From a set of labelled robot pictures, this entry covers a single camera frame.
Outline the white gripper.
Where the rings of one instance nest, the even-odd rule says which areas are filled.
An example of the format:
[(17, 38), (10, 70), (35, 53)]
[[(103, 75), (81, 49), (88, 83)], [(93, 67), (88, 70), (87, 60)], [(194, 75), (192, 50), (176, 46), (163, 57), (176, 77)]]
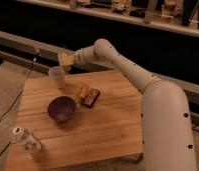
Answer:
[[(60, 58), (65, 58), (65, 57), (71, 57), (72, 54), (67, 54), (64, 52), (60, 52), (58, 53), (58, 57)], [(82, 54), (82, 50), (77, 50), (73, 56), (72, 56), (72, 61), (74, 64), (78, 64), (78, 65), (83, 65), (84, 61), (83, 61), (83, 54)], [(72, 65), (62, 65), (62, 68), (65, 72), (71, 72), (72, 70)]]

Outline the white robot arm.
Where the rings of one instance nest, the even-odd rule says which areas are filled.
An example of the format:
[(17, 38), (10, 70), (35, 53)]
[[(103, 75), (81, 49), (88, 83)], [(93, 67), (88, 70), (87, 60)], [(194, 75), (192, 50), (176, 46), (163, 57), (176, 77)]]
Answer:
[(142, 94), (145, 171), (198, 171), (188, 99), (180, 86), (127, 59), (106, 39), (60, 53), (58, 61), (62, 66), (108, 61)]

